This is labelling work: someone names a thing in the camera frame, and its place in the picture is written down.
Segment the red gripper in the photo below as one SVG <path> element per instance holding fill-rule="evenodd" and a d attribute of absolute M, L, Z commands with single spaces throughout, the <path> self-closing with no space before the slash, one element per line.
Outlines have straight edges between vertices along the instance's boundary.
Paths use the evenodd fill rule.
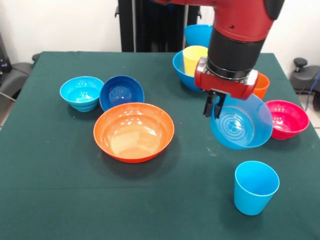
<path fill-rule="evenodd" d="M 198 61 L 194 74 L 194 83 L 199 89 L 208 91 L 203 115 L 210 117 L 213 110 L 214 118 L 219 119 L 225 102 L 224 94 L 230 95 L 235 99 L 248 99 L 255 89 L 259 72 L 252 69 L 244 78 L 225 78 L 210 71 L 207 61 L 208 58 L 204 56 Z M 213 108 L 214 92 L 222 94 L 217 95 Z"/>

